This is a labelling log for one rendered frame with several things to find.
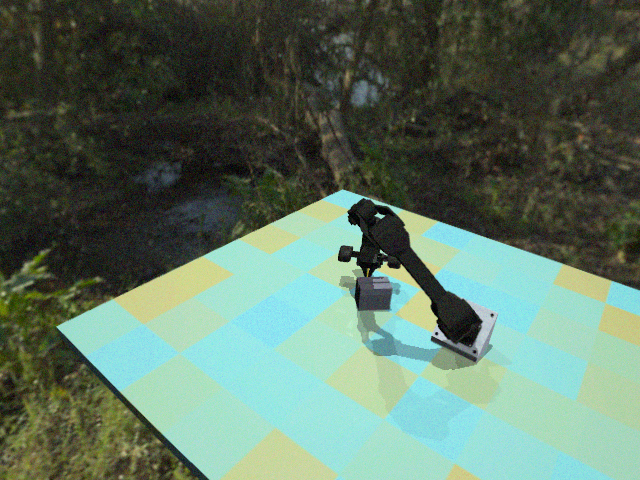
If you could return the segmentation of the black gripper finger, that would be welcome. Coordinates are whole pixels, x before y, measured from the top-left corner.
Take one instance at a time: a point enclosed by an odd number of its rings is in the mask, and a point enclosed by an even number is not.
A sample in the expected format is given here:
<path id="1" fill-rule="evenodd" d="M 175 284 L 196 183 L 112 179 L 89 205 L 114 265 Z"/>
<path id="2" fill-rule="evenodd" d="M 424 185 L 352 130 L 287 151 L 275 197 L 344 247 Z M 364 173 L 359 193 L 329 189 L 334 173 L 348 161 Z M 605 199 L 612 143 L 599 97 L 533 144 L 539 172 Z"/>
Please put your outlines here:
<path id="1" fill-rule="evenodd" d="M 360 263 L 356 262 L 356 265 L 360 266 Z M 363 271 L 364 277 L 367 277 L 368 268 L 362 268 L 362 271 Z"/>
<path id="2" fill-rule="evenodd" d="M 380 266 L 376 266 L 376 268 L 375 268 L 375 269 L 370 269 L 370 270 L 369 270 L 368 277 L 371 277 L 371 276 L 372 276 L 372 274 L 373 274 L 373 272 L 374 272 L 377 268 L 381 268 L 381 265 L 380 265 Z"/>

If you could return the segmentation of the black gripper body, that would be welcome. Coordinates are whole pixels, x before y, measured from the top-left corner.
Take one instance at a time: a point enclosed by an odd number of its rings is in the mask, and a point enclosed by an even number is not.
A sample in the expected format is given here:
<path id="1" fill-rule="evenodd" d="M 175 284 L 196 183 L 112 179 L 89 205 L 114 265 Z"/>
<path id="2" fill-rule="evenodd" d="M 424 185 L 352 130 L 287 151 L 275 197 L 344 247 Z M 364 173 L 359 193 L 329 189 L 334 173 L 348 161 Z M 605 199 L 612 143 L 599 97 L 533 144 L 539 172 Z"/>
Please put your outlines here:
<path id="1" fill-rule="evenodd" d="M 367 246 L 374 246 L 368 239 L 365 239 L 362 235 L 362 242 L 367 242 Z M 360 252 L 353 251 L 353 246 L 342 245 L 338 254 L 338 261 L 349 262 L 351 257 L 357 258 L 357 263 L 360 263 Z M 401 263 L 396 257 L 390 255 L 384 255 L 383 262 L 388 262 L 387 266 L 393 269 L 400 269 Z"/>

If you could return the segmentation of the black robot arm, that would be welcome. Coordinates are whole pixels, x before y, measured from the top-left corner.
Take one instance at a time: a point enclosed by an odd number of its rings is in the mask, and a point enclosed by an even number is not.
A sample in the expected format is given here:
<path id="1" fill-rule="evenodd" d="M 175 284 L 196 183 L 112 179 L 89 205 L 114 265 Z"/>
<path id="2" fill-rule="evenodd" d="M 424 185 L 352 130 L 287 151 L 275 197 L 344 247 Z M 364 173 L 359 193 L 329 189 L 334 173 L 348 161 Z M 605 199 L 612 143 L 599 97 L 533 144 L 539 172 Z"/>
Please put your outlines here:
<path id="1" fill-rule="evenodd" d="M 380 249 L 396 257 L 431 300 L 430 307 L 438 318 L 438 328 L 447 340 L 472 347 L 484 322 L 465 299 L 447 292 L 423 264 L 411 248 L 410 235 L 402 219 L 388 206 L 376 205 L 365 198 L 351 206 L 347 213 L 349 223 L 358 225 L 363 237 L 374 245 L 367 246 L 367 242 L 362 242 L 360 267 L 375 269 L 383 265 L 384 254 Z M 377 213 L 385 216 L 380 219 L 375 216 Z"/>

